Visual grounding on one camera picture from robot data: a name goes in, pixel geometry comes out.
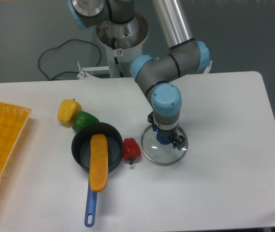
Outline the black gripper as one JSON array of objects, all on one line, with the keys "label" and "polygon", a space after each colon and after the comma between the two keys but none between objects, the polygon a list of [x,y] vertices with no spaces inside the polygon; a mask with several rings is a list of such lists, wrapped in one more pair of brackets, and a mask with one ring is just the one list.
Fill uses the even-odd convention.
[{"label": "black gripper", "polygon": [[185,137],[177,132],[179,114],[165,117],[157,112],[151,112],[147,116],[147,121],[150,123],[152,131],[156,133],[156,139],[160,143],[172,143],[173,149],[185,147]]}]

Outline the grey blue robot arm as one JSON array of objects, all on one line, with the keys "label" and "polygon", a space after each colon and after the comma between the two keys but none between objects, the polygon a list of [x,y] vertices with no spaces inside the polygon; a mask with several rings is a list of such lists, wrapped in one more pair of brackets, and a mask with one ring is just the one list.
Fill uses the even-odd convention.
[{"label": "grey blue robot arm", "polygon": [[97,38],[106,48],[110,76],[132,76],[147,98],[153,109],[148,122],[157,140],[182,149],[186,144],[178,127],[182,99],[172,81],[206,67],[210,52],[204,42],[194,39],[180,1],[153,4],[169,47],[169,53],[158,59],[142,54],[148,25],[136,13],[134,1],[68,1],[80,28],[96,27]]}]

